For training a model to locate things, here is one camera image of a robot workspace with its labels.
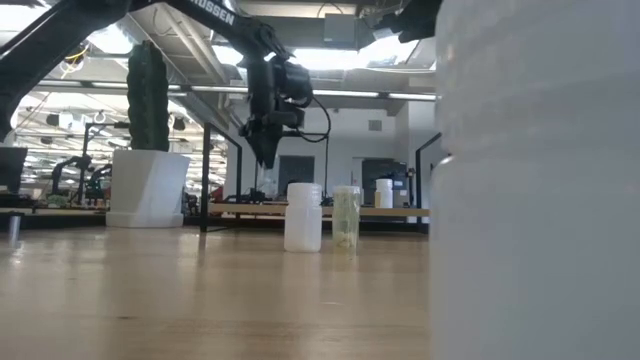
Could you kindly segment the yellow clear medicine bottle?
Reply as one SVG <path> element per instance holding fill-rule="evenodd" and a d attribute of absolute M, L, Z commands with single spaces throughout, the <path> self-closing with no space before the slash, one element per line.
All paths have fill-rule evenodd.
<path fill-rule="evenodd" d="M 338 248 L 355 252 L 359 240 L 361 190 L 357 186 L 333 189 L 332 238 Z"/>

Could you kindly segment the wooden background table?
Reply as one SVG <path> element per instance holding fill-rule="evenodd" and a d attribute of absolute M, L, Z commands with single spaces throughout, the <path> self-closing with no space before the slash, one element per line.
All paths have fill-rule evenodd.
<path fill-rule="evenodd" d="M 8 212 L 24 213 L 28 216 L 104 216 L 105 211 L 84 208 L 7 208 Z"/>

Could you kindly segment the black aluminium table frame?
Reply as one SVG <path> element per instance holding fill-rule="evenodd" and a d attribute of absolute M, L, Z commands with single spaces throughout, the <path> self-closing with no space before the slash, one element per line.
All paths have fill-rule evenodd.
<path fill-rule="evenodd" d="M 20 228 L 22 230 L 44 230 L 105 225 L 105 215 L 25 215 L 21 219 Z M 283 230 L 284 220 L 210 217 L 207 229 L 212 231 L 214 228 Z M 365 232 L 429 233 L 429 225 L 426 223 L 365 221 L 360 223 L 359 229 Z"/>

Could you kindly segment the green cactus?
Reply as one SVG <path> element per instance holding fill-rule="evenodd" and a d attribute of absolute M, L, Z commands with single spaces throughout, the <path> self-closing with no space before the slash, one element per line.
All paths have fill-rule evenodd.
<path fill-rule="evenodd" d="M 126 83 L 131 148 L 167 152 L 167 68 L 161 51 L 151 41 L 133 47 Z"/>

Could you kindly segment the black background gantry frame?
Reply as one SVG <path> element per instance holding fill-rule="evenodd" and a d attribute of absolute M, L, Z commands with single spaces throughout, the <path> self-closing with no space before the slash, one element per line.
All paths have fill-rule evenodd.
<path fill-rule="evenodd" d="M 301 141 L 309 144 L 323 143 L 324 144 L 324 170 L 323 170 L 323 184 L 322 184 L 322 195 L 321 195 L 321 203 L 325 204 L 328 201 L 328 164 L 329 164 L 329 133 L 317 133 L 317 132 L 304 132 L 299 129 L 295 130 L 284 130 L 281 136 L 284 138 L 299 138 Z M 268 170 L 263 170 L 262 166 L 258 163 L 255 163 L 255 173 L 254 173 L 254 189 L 257 190 L 258 180 L 265 175 L 270 175 Z"/>
<path fill-rule="evenodd" d="M 93 127 L 98 127 L 98 130 L 94 135 L 91 134 L 91 129 Z M 116 121 L 114 123 L 96 123 L 96 122 L 88 122 L 85 124 L 84 135 L 83 135 L 83 145 L 82 145 L 82 157 L 88 156 L 88 145 L 91 140 L 95 138 L 95 136 L 103 129 L 107 127 L 117 128 L 117 129 L 128 129 L 130 124 L 127 122 Z M 77 205 L 82 205 L 85 195 L 85 173 L 87 172 L 88 167 L 83 167 L 80 169 L 80 178 L 79 178 L 79 187 L 77 190 Z"/>

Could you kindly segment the black background screen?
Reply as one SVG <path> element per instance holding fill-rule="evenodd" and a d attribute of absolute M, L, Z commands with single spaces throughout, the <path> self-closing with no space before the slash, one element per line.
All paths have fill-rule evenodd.
<path fill-rule="evenodd" d="M 0 147 L 0 186 L 5 186 L 10 193 L 18 193 L 27 148 Z"/>

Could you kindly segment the dark background monitor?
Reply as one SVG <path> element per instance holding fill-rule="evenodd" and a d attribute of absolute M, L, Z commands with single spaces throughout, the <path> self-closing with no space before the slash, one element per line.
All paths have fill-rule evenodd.
<path fill-rule="evenodd" d="M 374 191 L 378 179 L 391 179 L 394 190 L 406 190 L 407 165 L 393 159 L 364 159 L 362 162 L 362 188 Z"/>

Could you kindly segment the background door panel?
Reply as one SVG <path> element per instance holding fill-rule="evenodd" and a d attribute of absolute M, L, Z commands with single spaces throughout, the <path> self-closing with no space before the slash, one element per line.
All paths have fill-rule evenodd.
<path fill-rule="evenodd" d="M 285 196 L 291 183 L 313 183 L 315 158 L 313 156 L 283 155 L 279 159 L 278 191 Z"/>

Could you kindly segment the white planter pot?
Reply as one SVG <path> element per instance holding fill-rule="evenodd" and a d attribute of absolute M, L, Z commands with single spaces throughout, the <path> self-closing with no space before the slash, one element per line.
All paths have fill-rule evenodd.
<path fill-rule="evenodd" d="M 183 186 L 190 159 L 156 150 L 116 150 L 106 225 L 175 228 L 183 225 Z"/>

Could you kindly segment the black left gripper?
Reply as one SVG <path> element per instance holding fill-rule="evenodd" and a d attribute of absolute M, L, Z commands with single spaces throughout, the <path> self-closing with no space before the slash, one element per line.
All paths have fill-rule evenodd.
<path fill-rule="evenodd" d="M 249 58 L 246 61 L 248 77 L 249 118 L 240 135 L 249 141 L 256 160 L 265 169 L 275 164 L 279 140 L 263 139 L 280 137 L 282 126 L 270 119 L 277 110 L 282 70 L 278 61 Z"/>

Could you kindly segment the grey metal post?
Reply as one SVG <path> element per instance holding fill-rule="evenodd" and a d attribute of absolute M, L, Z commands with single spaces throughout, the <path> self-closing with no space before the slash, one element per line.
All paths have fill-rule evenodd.
<path fill-rule="evenodd" d="M 19 212 L 11 212 L 9 214 L 8 243 L 12 247 L 16 247 L 19 242 L 22 216 L 23 214 Z"/>

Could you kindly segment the grey ceiling unit box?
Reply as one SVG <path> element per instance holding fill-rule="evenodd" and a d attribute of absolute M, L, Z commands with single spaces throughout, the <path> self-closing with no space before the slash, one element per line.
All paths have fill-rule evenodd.
<path fill-rule="evenodd" d="M 351 14 L 329 14 L 324 17 L 324 43 L 332 48 L 356 45 L 356 18 Z"/>

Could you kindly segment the long ceiling light bar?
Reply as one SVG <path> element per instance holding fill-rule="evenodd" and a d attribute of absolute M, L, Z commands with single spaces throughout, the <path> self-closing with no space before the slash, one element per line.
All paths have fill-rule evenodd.
<path fill-rule="evenodd" d="M 34 88 L 34 91 L 52 92 L 93 92 L 99 94 L 124 93 L 128 90 L 126 82 L 99 82 L 89 80 L 41 80 Z M 180 85 L 170 84 L 169 93 L 185 96 L 187 93 L 224 93 L 241 94 L 248 93 L 247 87 L 227 86 L 227 85 Z M 313 91 L 316 97 L 336 97 L 336 98 L 358 98 L 358 99 L 381 99 L 393 101 L 419 101 L 434 102 L 436 95 L 432 93 L 398 93 L 381 91 L 354 91 L 354 90 L 331 90 L 316 89 Z"/>

